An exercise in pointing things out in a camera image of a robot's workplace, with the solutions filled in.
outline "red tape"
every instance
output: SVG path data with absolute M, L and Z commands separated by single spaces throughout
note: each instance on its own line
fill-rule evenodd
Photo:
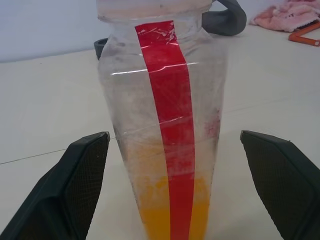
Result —
M 164 145 L 171 240 L 188 240 L 194 200 L 195 134 L 187 63 L 173 21 L 147 23 L 135 29 Z

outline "white tile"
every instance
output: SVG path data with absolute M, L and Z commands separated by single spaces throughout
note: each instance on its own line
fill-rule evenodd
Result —
M 113 127 L 94 51 L 0 64 L 0 163 Z
M 63 154 L 64 151 L 59 151 L 0 165 L 0 233 L 40 178 Z
M 320 91 L 248 109 L 227 112 L 221 135 L 250 130 L 292 141 L 320 168 Z
M 259 106 L 320 89 L 319 49 L 288 41 L 288 33 L 247 26 L 221 38 L 228 48 L 224 111 Z

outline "gray handle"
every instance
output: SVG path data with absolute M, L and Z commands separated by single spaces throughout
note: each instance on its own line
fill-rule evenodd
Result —
M 247 15 L 237 0 L 218 0 L 227 10 L 208 11 L 202 15 L 202 27 L 208 33 L 234 36 L 247 25 Z

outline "pink cloth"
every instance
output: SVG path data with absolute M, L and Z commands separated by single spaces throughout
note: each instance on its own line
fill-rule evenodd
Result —
M 286 0 L 258 14 L 251 25 L 265 29 L 293 32 L 295 29 L 320 20 L 320 0 Z

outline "scratched plastic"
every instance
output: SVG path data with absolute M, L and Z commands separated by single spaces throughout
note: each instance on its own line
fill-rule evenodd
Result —
M 208 9 L 211 3 L 212 0 L 96 0 L 98 17 L 107 22 Z
M 99 77 L 147 238 L 203 240 L 224 47 L 201 28 L 201 11 L 114 25 Z

